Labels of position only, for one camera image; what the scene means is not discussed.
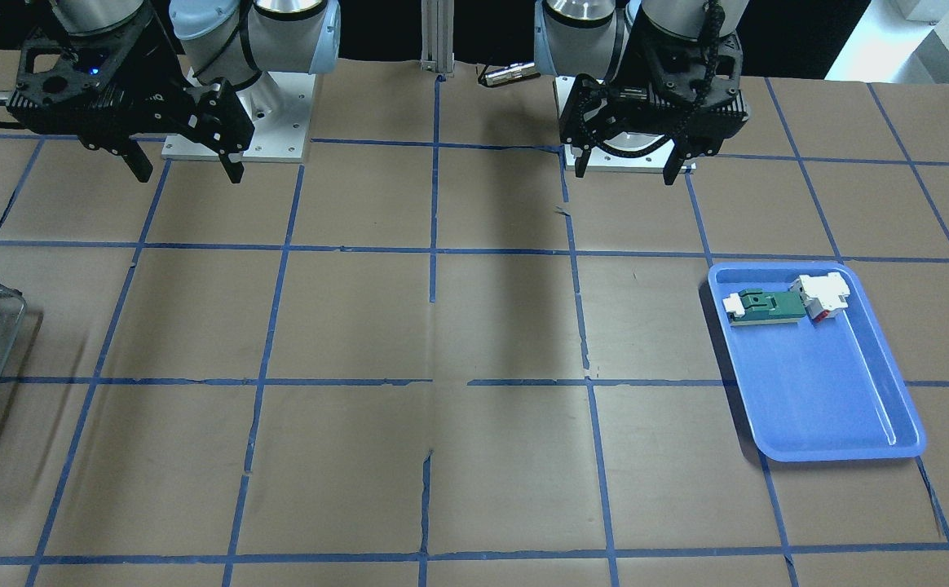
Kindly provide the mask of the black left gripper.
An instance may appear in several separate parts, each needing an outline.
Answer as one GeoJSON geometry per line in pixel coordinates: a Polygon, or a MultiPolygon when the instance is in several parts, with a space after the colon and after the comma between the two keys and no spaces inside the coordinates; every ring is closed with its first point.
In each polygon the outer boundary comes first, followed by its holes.
{"type": "Polygon", "coordinates": [[[558,11],[558,74],[574,77],[560,142],[572,142],[577,179],[594,148],[649,155],[669,141],[662,168],[672,186],[688,160],[717,155],[746,126],[740,89],[742,8],[579,8],[558,11]],[[657,135],[628,152],[606,143],[621,131],[657,135]]]}

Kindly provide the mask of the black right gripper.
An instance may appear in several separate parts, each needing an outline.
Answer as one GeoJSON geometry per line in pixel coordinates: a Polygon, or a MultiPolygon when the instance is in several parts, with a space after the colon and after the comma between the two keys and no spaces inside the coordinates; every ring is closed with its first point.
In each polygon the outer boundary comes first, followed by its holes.
{"type": "Polygon", "coordinates": [[[36,134],[76,136],[84,148],[112,152],[142,183],[153,165],[135,135],[173,133],[187,121],[188,140],[217,156],[230,183],[242,182],[254,138],[231,83],[188,83],[158,16],[128,16],[60,43],[39,29],[21,49],[7,111],[36,134]]]}

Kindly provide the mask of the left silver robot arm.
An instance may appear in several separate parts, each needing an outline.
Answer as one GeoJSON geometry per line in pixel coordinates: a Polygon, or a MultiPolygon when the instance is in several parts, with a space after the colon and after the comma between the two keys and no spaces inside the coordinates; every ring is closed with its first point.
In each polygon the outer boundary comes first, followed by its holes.
{"type": "Polygon", "coordinates": [[[571,89],[559,137],[583,177],[594,150],[642,159],[665,144],[671,185],[750,118],[736,29],[745,1],[539,1],[534,63],[571,89]]]}

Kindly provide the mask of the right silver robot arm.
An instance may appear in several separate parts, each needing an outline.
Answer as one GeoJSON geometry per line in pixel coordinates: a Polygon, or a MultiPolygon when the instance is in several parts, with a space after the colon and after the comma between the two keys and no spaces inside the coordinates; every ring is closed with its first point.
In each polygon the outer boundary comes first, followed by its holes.
{"type": "Polygon", "coordinates": [[[15,88],[2,101],[16,127],[79,138],[152,175],[136,136],[179,135],[209,149],[239,183],[256,122],[274,116],[255,88],[273,74],[333,70],[337,1],[17,1],[2,15],[34,23],[15,88]]]}

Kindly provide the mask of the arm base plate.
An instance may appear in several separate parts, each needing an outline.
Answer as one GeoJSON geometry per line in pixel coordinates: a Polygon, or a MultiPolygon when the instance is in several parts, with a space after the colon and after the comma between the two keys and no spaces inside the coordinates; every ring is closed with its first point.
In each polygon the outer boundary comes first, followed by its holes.
{"type": "Polygon", "coordinates": [[[266,72],[239,96],[254,123],[244,162],[299,163],[307,146],[318,75],[266,72]]]}
{"type": "MultiPolygon", "coordinates": [[[[556,77],[553,80],[553,87],[556,97],[556,110],[558,115],[563,115],[569,101],[569,94],[575,85],[574,77],[556,77]]],[[[616,150],[628,150],[634,152],[641,148],[653,144],[658,139],[657,135],[634,133],[633,131],[621,131],[615,138],[608,139],[606,143],[610,144],[616,150]]],[[[673,152],[673,142],[669,141],[661,148],[653,150],[649,155],[642,157],[616,157],[600,148],[593,148],[589,156],[589,164],[586,172],[645,172],[645,174],[662,174],[665,164],[673,152]]],[[[564,142],[563,156],[565,167],[568,170],[575,170],[579,156],[583,153],[582,147],[564,142]]]]}

